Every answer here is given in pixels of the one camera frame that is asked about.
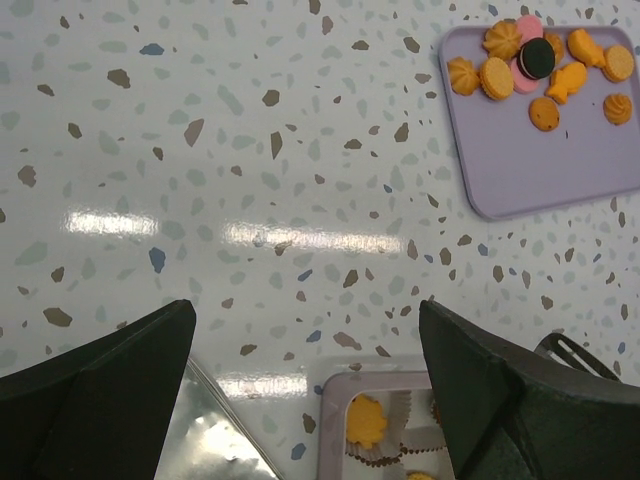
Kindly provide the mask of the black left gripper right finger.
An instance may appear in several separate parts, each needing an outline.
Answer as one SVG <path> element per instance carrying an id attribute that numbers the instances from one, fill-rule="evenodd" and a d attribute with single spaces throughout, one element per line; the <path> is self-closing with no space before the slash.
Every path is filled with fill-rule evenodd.
<path id="1" fill-rule="evenodd" d="M 433 301 L 419 333 L 459 479 L 636 479 L 639 389 L 493 335 Z"/>

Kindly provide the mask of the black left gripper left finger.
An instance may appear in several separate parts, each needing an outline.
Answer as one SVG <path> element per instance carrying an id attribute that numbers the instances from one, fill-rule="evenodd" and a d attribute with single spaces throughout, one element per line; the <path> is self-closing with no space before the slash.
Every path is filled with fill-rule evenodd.
<path id="1" fill-rule="evenodd" d="M 195 326 L 176 300 L 3 377 L 2 478 L 153 478 Z"/>

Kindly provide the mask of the metal serving tongs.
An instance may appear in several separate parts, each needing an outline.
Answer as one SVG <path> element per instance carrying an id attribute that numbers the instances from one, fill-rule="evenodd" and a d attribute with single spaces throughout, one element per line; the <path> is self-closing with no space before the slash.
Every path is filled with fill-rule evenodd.
<path id="1" fill-rule="evenodd" d="M 534 352 L 545 359 L 561 363 L 574 370 L 621 382 L 620 378 L 594 355 L 562 333 L 552 332 L 546 335 L 537 344 Z"/>

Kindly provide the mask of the orange flower cookie front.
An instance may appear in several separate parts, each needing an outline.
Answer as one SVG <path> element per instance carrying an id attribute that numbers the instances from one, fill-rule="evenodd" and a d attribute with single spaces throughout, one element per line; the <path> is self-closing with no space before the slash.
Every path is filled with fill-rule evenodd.
<path id="1" fill-rule="evenodd" d="M 382 405 L 361 394 L 356 396 L 347 411 L 346 439 L 369 450 L 385 438 L 388 426 Z"/>

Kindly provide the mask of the orange chip cookie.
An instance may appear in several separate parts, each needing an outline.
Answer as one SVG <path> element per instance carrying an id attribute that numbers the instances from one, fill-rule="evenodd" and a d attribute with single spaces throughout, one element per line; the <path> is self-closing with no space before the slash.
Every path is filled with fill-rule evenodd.
<path id="1" fill-rule="evenodd" d="M 539 97 L 529 105 L 531 123 L 542 132 L 555 130 L 560 123 L 560 113 L 556 103 L 547 97 Z"/>

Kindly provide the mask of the orange round sandwich cookie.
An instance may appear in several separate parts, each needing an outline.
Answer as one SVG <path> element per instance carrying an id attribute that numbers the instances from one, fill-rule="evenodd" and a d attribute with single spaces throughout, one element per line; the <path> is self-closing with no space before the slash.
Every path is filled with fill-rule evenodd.
<path id="1" fill-rule="evenodd" d="M 514 91 L 511 69 L 500 58 L 488 58 L 479 70 L 479 78 L 483 90 L 492 100 L 505 100 Z"/>

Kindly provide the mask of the orange round cookie front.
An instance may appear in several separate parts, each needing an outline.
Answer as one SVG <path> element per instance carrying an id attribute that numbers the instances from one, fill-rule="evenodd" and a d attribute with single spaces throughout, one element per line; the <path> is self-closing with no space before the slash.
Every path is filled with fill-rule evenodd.
<path id="1" fill-rule="evenodd" d="M 410 472 L 407 477 L 407 480 L 434 480 L 434 478 L 424 472 L 419 472 L 419 471 L 414 471 L 414 472 Z"/>

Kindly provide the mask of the silver tin lid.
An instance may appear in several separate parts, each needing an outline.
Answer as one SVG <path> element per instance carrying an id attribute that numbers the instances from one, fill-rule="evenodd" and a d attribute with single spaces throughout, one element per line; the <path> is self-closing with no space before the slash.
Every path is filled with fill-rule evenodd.
<path id="1" fill-rule="evenodd" d="M 190 358 L 155 477 L 271 480 L 283 475 L 241 423 L 222 388 Z"/>

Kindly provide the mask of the square cookie tin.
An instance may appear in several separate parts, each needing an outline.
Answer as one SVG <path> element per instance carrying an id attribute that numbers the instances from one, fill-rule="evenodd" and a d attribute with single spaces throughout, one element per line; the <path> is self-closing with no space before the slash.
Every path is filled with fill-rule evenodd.
<path id="1" fill-rule="evenodd" d="M 358 395 L 383 407 L 385 438 L 366 450 L 346 439 L 347 411 Z M 431 414 L 435 402 L 425 371 L 351 372 L 325 384 L 319 433 L 319 479 L 406 479 L 419 471 L 434 479 L 455 474 L 441 426 Z"/>

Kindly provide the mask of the lavender cookie tray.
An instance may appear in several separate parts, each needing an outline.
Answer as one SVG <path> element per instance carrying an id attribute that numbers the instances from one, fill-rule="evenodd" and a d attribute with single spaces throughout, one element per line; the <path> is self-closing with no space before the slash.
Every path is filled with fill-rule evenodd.
<path id="1" fill-rule="evenodd" d="M 623 45 L 633 55 L 635 70 L 624 82 L 609 81 L 603 68 L 586 67 L 581 90 L 556 103 L 558 127 L 538 130 L 530 121 L 532 100 L 547 97 L 552 73 L 530 94 L 515 90 L 495 101 L 480 86 L 470 96 L 453 92 L 447 62 L 461 56 L 478 71 L 489 58 L 483 48 L 491 26 L 462 26 L 443 37 L 439 60 L 468 199 L 488 219 L 506 219 L 572 203 L 636 191 L 639 187 L 639 61 L 629 37 L 605 26 L 545 27 L 543 36 L 555 52 L 555 68 L 578 61 L 567 40 L 585 29 L 604 51 Z M 603 112 L 604 99 L 614 93 L 630 97 L 633 113 L 623 125 L 612 125 Z"/>

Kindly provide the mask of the orange swirl cookie right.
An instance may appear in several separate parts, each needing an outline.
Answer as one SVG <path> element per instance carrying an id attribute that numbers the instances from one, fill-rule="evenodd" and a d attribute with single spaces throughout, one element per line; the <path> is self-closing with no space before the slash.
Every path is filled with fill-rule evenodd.
<path id="1" fill-rule="evenodd" d="M 622 93 L 608 95 L 603 102 L 603 112 L 612 125 L 627 123 L 633 113 L 633 104 L 629 96 Z"/>

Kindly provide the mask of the orange swirl cookie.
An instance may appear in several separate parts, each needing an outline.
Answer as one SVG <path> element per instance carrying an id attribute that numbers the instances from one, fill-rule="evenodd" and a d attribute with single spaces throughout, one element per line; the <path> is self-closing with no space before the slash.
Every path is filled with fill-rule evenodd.
<path id="1" fill-rule="evenodd" d="M 471 60 L 461 56 L 447 62 L 450 86 L 454 93 L 470 96 L 480 86 L 479 73 Z"/>
<path id="2" fill-rule="evenodd" d="M 501 20 L 486 31 L 482 46 L 489 58 L 509 61 L 518 52 L 521 39 L 522 33 L 515 22 Z"/>
<path id="3" fill-rule="evenodd" d="M 603 102 L 603 112 L 612 125 L 627 123 L 633 113 L 633 104 L 629 96 L 622 93 L 608 95 Z"/>

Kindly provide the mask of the orange swirl cookie left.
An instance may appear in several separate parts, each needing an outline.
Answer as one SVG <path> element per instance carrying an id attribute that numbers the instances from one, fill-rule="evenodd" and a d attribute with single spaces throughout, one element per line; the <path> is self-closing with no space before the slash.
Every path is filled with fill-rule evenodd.
<path id="1" fill-rule="evenodd" d="M 450 86 L 454 93 L 470 96 L 480 86 L 479 73 L 471 60 L 461 56 L 447 62 Z"/>

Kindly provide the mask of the orange fish cookie middle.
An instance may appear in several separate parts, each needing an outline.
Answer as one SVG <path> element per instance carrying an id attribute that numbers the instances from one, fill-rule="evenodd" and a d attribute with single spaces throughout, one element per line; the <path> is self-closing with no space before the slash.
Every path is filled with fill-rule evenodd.
<path id="1" fill-rule="evenodd" d="M 571 62 L 555 70 L 545 95 L 556 103 L 564 105 L 570 95 L 578 93 L 588 80 L 586 66 L 581 62 Z"/>

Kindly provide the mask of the black sandwich cookie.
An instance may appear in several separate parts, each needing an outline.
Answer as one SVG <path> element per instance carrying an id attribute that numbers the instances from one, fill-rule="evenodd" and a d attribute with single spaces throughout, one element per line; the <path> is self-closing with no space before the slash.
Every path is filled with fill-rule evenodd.
<path id="1" fill-rule="evenodd" d="M 533 80 L 548 77 L 555 68 L 555 52 L 544 38 L 533 38 L 520 49 L 517 57 L 522 74 Z"/>

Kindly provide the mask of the orange swirl cookie top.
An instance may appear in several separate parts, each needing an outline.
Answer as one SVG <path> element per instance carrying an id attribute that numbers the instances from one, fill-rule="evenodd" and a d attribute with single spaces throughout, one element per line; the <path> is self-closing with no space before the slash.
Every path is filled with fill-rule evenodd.
<path id="1" fill-rule="evenodd" d="M 489 58 L 509 61 L 518 52 L 521 39 L 522 33 L 515 22 L 501 20 L 486 31 L 482 46 Z"/>

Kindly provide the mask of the orange fish cookie top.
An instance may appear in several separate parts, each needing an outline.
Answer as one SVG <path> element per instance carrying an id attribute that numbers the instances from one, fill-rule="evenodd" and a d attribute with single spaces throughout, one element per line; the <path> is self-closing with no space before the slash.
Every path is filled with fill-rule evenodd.
<path id="1" fill-rule="evenodd" d="M 586 67 L 602 69 L 606 65 L 604 49 L 583 28 L 573 30 L 567 40 L 570 54 Z"/>

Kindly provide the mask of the pink round cookie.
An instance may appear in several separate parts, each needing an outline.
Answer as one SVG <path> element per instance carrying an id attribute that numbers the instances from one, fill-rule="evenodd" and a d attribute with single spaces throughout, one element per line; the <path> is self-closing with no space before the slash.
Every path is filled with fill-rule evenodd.
<path id="1" fill-rule="evenodd" d="M 516 20 L 515 24 L 517 31 L 521 34 L 520 46 L 529 40 L 543 36 L 542 23 L 535 15 L 523 15 Z M 520 94 L 530 94 L 538 88 L 539 80 L 525 76 L 520 70 L 517 60 L 518 55 L 515 55 L 509 62 L 514 90 Z"/>

